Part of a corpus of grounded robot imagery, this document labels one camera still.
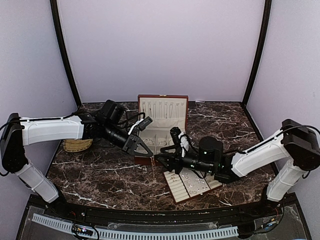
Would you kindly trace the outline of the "red jewelry tray insert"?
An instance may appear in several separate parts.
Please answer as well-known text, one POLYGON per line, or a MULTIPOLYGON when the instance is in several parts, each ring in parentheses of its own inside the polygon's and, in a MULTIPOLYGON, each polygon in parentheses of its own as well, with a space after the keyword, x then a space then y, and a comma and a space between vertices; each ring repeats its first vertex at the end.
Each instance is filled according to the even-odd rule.
POLYGON ((164 179, 176 204, 188 201, 210 191, 220 188, 223 184, 214 179, 214 176, 204 174, 200 171, 194 173, 192 170, 183 168, 179 174, 174 171, 165 171, 164 179))

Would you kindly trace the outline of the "red wooden jewelry box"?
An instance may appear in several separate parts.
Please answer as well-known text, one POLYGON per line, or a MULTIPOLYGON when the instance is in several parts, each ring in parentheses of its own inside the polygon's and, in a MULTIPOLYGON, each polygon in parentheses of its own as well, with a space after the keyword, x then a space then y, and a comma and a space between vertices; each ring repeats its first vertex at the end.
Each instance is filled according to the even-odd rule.
POLYGON ((185 132, 187 128, 189 97, 187 95, 138 95, 138 110, 152 119, 139 137, 154 155, 160 149, 173 144, 170 130, 178 127, 185 132))

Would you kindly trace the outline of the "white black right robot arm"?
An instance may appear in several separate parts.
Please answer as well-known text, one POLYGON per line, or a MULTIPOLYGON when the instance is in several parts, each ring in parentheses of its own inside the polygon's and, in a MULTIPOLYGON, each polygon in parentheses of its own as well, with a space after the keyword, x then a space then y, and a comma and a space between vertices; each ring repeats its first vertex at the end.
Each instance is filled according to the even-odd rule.
POLYGON ((223 184, 233 183, 263 166, 281 159, 286 163, 263 190, 263 200, 255 205, 255 213, 266 217, 299 179, 320 166, 320 131, 292 119, 272 136, 246 150, 224 151, 223 142, 212 136, 202 137, 195 148, 189 136, 178 127, 170 130, 173 145, 162 147, 154 155, 169 172, 179 174, 183 168, 210 174, 223 184))

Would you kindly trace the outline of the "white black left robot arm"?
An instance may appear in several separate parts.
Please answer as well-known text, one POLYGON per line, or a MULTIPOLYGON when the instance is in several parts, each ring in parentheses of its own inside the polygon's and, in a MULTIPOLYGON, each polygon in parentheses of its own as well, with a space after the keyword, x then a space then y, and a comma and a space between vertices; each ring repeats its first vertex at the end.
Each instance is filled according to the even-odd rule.
POLYGON ((74 112, 68 116, 49 118, 21 117, 12 113, 1 126, 0 158, 2 167, 15 174, 32 191, 51 204, 51 210, 60 218, 71 213, 58 188, 38 170, 25 155, 25 147, 57 140, 105 139, 131 156, 152 157, 153 152, 136 134, 151 122, 150 117, 138 120, 128 132, 127 121, 121 121, 126 109, 107 100, 101 109, 93 112, 74 112))

